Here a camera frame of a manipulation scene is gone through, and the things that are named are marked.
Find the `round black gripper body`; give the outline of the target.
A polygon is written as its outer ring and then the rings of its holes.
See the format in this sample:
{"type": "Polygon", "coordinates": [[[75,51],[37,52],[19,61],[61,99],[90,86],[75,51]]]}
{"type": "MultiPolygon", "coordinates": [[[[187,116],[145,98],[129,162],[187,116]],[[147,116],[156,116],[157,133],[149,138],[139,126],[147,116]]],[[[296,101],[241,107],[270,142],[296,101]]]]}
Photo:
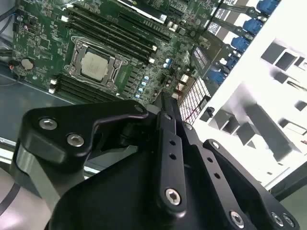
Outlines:
{"type": "Polygon", "coordinates": [[[187,212],[176,219],[156,204],[154,158],[134,154],[70,189],[58,202],[51,230],[224,230],[214,196],[186,164],[187,212]]]}

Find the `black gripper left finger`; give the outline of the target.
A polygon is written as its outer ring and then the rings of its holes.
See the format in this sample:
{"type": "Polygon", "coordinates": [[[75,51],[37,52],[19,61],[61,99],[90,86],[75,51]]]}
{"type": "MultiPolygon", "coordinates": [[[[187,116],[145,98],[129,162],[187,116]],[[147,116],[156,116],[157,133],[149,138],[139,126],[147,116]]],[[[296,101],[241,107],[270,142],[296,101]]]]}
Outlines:
{"type": "Polygon", "coordinates": [[[186,213],[182,141],[169,108],[127,100],[37,108],[22,119],[14,161],[54,211],[73,187],[134,154],[154,158],[156,204],[170,217],[186,213]]]}

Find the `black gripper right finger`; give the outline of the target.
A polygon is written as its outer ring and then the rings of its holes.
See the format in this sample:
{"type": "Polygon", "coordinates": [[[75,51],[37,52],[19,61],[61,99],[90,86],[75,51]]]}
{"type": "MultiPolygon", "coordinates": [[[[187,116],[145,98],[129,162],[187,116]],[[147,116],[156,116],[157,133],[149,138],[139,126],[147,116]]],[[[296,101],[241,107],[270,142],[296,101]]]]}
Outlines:
{"type": "Polygon", "coordinates": [[[169,108],[192,172],[192,198],[208,230],[298,230],[293,215],[219,142],[201,142],[181,118],[176,99],[169,108]]]}

